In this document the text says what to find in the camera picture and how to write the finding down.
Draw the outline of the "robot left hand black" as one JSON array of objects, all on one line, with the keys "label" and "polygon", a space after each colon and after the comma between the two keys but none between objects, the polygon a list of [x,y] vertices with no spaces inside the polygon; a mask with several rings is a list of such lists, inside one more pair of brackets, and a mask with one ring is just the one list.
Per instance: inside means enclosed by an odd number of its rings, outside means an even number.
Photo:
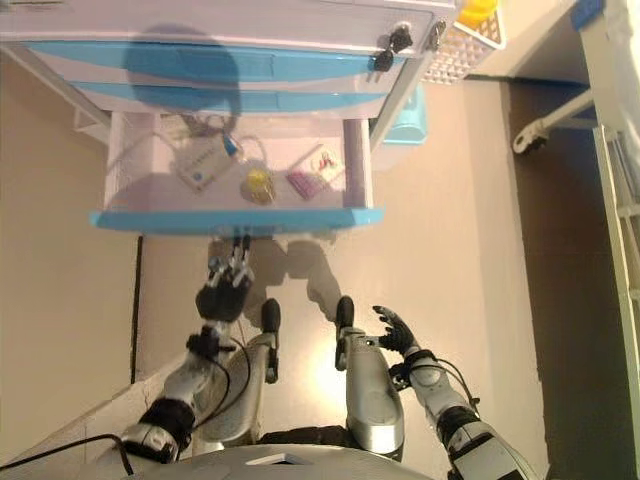
[{"label": "robot left hand black", "polygon": [[208,260],[208,276],[195,304],[203,320],[233,323],[244,309],[255,274],[249,265],[251,237],[236,236],[231,253]]}]

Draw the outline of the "robot right hand black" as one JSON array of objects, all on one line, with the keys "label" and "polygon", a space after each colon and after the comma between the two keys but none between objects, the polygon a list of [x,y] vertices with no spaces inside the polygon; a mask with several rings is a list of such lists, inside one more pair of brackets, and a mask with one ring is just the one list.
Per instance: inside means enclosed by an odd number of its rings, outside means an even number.
[{"label": "robot right hand black", "polygon": [[403,358],[422,350],[410,327],[396,312],[382,305],[373,306],[373,311],[385,324],[385,333],[374,339],[376,346],[397,352]]}]

